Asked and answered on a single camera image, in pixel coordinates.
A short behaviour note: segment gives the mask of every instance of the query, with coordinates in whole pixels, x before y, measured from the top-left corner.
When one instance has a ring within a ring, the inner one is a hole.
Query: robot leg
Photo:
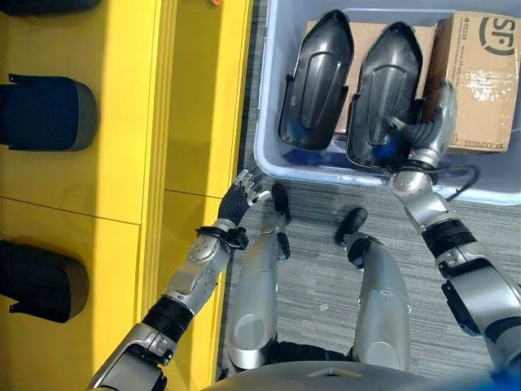
[[[410,307],[407,289],[385,244],[358,231],[366,218],[364,209],[354,209],[335,236],[337,244],[345,245],[349,261],[364,270],[352,358],[408,371]]]

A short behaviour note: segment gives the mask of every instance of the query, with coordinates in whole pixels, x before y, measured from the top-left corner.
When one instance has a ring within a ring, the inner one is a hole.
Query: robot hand
[[[521,289],[450,207],[462,190],[445,199],[432,189],[455,117],[455,93],[444,81],[432,121],[402,126],[411,153],[390,183],[447,279],[442,290],[454,317],[464,332],[483,336],[493,362],[506,367],[521,358]]]
[[[261,191],[246,169],[234,180],[219,207],[212,226],[197,230],[197,240],[184,264],[175,271],[161,298],[150,308],[101,366],[89,389],[162,391],[166,377],[159,365],[167,365],[191,320],[213,293],[218,275],[235,249],[245,249],[245,230],[238,227],[254,204],[270,196]]]

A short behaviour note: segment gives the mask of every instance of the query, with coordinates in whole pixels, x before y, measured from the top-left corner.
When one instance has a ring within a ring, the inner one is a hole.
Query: cabinet door
[[[139,226],[0,199],[0,237],[76,258],[90,280],[67,323],[8,314],[0,297],[0,389],[85,389],[134,324]]]
[[[177,6],[165,188],[222,197],[235,172],[252,0]]]
[[[84,151],[1,146],[0,196],[140,223],[156,3],[103,0],[73,15],[0,12],[0,82],[7,83],[9,72],[71,77],[93,91],[101,116],[99,133]]]

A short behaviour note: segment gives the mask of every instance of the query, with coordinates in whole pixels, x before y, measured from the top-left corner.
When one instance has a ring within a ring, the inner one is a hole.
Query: yellow shelf
[[[65,324],[6,314],[0,298],[0,389],[86,387],[194,229],[215,219],[235,171],[252,3],[101,0],[74,15],[0,14],[0,82],[71,77],[101,114],[81,152],[0,147],[0,238],[73,255],[91,284]],[[224,275],[166,370],[171,390],[214,381],[223,293]]]

